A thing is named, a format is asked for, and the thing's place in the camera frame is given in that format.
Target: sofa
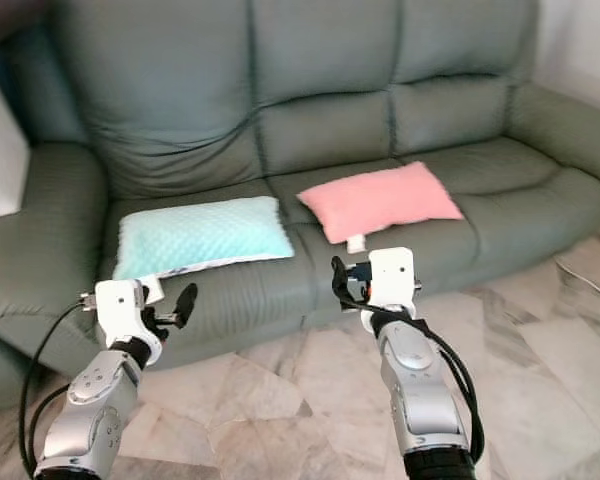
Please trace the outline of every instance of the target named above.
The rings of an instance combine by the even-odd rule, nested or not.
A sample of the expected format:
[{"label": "sofa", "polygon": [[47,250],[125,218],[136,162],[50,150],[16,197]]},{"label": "sofa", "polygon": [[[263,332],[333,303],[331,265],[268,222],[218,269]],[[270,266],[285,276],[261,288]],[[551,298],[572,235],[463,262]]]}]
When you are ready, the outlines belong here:
[{"label": "sofa", "polygon": [[[200,294],[157,368],[339,316],[330,259],[366,254],[329,244],[296,198],[329,180],[414,161],[441,180],[465,220],[367,237],[413,250],[423,295],[596,231],[600,111],[532,83],[537,18],[535,0],[55,2],[1,47],[34,145],[22,211],[0,218],[2,376],[111,278],[132,212],[274,196],[295,249],[165,280],[158,311],[189,282]],[[102,347],[76,312],[41,363],[72,376]]]}]

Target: sofa armrest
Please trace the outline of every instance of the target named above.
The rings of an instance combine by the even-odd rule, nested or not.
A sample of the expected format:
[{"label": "sofa armrest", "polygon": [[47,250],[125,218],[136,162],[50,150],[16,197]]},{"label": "sofa armrest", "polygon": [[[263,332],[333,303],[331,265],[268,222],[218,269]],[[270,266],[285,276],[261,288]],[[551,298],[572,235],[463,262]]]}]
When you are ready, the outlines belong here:
[{"label": "sofa armrest", "polygon": [[518,88],[506,134],[600,180],[600,110],[533,84]]},{"label": "sofa armrest", "polygon": [[[73,144],[34,149],[22,210],[0,217],[0,338],[31,355],[56,317],[92,291],[107,209],[106,178]],[[74,373],[97,352],[93,317],[75,312],[42,362]]]}]

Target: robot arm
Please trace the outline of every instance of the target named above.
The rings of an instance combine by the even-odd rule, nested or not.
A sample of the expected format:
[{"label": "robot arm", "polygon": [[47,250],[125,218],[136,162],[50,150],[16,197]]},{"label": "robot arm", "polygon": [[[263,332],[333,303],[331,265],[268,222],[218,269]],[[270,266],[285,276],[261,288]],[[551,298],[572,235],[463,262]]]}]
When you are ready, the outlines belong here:
[{"label": "robot arm", "polygon": [[[382,379],[391,393],[391,413],[411,480],[475,479],[464,426],[442,376],[440,346],[416,316],[419,284],[413,253],[406,248],[376,250],[370,263],[349,269],[332,260],[333,290],[344,308],[361,308],[364,327],[377,339]],[[366,303],[348,291],[349,279],[366,284]]]},{"label": "robot arm", "polygon": [[158,325],[184,327],[197,287],[189,285],[166,318],[156,318],[153,308],[145,306],[146,294],[140,282],[129,280],[100,282],[94,296],[83,296],[85,305],[98,311],[109,350],[100,352],[69,386],[65,407],[47,434],[36,480],[109,477],[142,371],[158,360],[168,335]]}]

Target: fluffy pillow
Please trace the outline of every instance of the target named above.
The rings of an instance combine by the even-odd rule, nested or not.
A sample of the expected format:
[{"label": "fluffy pillow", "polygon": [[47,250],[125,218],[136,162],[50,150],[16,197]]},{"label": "fluffy pillow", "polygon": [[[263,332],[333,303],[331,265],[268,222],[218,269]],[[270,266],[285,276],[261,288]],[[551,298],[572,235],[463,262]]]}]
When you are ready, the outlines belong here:
[{"label": "fluffy pillow", "polygon": [[422,162],[363,173],[298,194],[318,217],[329,243],[430,219],[462,219],[440,181]]},{"label": "fluffy pillow", "polygon": [[169,277],[293,254],[275,198],[162,208],[122,219],[113,278]]}]

